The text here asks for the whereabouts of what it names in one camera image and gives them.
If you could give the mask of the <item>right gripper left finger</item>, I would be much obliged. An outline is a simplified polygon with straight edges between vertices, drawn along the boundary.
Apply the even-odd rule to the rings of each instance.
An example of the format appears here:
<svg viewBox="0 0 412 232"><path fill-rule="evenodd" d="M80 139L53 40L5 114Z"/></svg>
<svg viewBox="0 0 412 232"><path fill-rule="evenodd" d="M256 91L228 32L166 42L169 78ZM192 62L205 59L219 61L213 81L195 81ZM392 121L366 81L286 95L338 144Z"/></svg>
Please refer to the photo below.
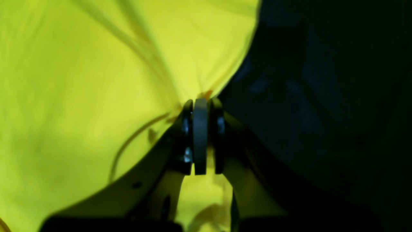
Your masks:
<svg viewBox="0 0 412 232"><path fill-rule="evenodd" d="M184 176L192 169L188 100L176 121L125 175L48 217L40 232L182 232L175 223Z"/></svg>

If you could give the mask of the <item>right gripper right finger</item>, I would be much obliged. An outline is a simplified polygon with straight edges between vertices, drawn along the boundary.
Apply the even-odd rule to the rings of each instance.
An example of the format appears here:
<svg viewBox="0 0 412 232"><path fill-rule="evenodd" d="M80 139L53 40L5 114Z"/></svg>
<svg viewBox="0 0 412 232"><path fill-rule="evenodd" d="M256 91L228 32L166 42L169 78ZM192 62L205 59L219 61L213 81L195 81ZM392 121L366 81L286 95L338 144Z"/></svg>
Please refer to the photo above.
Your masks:
<svg viewBox="0 0 412 232"><path fill-rule="evenodd" d="M271 152L218 98L208 101L215 173L233 186L238 232L383 232L385 219L313 185Z"/></svg>

